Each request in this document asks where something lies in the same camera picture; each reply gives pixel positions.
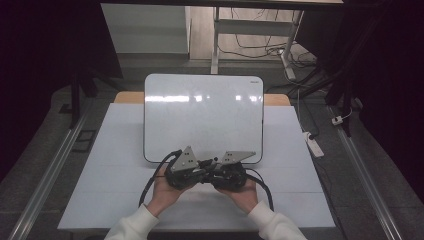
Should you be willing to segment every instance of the white wall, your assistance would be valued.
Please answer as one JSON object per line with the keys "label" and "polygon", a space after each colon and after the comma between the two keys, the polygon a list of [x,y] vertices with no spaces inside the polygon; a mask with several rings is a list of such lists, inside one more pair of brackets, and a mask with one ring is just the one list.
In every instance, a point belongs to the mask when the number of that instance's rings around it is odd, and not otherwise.
{"label": "white wall", "polygon": [[102,4],[102,9],[117,53],[189,51],[188,7]]}

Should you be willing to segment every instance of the white tabletop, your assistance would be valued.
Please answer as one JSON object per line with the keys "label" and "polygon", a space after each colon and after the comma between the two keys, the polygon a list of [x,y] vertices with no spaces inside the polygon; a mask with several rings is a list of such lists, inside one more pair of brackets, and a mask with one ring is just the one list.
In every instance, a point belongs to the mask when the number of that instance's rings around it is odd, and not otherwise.
{"label": "white tabletop", "polygon": [[[157,167],[143,157],[143,107],[110,105],[59,229],[107,230],[137,209],[142,189]],[[263,176],[272,192],[275,211],[299,227],[334,227],[293,107],[264,107],[263,150],[261,162],[248,166]],[[259,199],[267,202],[265,192],[258,189]],[[146,202],[151,199],[151,190]],[[197,184],[184,193],[160,220],[156,231],[256,229],[210,184]]]}

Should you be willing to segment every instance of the forearm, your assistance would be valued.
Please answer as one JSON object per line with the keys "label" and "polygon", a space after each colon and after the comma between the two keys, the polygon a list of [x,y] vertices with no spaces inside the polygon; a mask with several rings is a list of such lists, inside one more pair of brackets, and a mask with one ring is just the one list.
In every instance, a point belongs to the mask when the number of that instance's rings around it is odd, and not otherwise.
{"label": "forearm", "polygon": [[150,230],[158,223],[159,219],[153,216],[144,205],[141,205],[133,215],[119,220],[110,229],[105,239],[144,240],[147,239]]}
{"label": "forearm", "polygon": [[260,202],[249,213],[259,227],[259,236],[267,240],[305,240],[299,228],[286,216],[274,213],[269,207]]}

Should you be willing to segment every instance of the white adapter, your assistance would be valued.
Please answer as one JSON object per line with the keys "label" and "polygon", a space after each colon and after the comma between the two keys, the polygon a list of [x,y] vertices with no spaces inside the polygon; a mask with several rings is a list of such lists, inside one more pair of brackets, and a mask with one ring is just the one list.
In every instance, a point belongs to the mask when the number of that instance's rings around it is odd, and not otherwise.
{"label": "white adapter", "polygon": [[305,137],[306,144],[308,144],[309,150],[311,150],[314,157],[324,156],[324,153],[319,147],[317,141],[315,141],[315,139],[309,139],[309,136],[311,136],[310,132],[304,132],[303,136]]}
{"label": "white adapter", "polygon": [[331,122],[333,123],[334,126],[336,126],[343,122],[343,118],[341,116],[338,116],[331,119]]}

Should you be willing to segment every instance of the white power strip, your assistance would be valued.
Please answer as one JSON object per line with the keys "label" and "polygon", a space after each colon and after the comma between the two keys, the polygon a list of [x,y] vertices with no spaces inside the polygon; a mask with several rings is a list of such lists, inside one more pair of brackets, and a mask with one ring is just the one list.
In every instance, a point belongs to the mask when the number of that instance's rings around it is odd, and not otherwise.
{"label": "white power strip", "polygon": [[303,133],[303,136],[305,137],[305,141],[308,144],[309,150],[311,150],[314,157],[324,156],[324,153],[322,152],[321,148],[319,147],[317,141],[315,141],[315,139],[309,139],[310,135],[311,135],[310,132],[304,132]]}

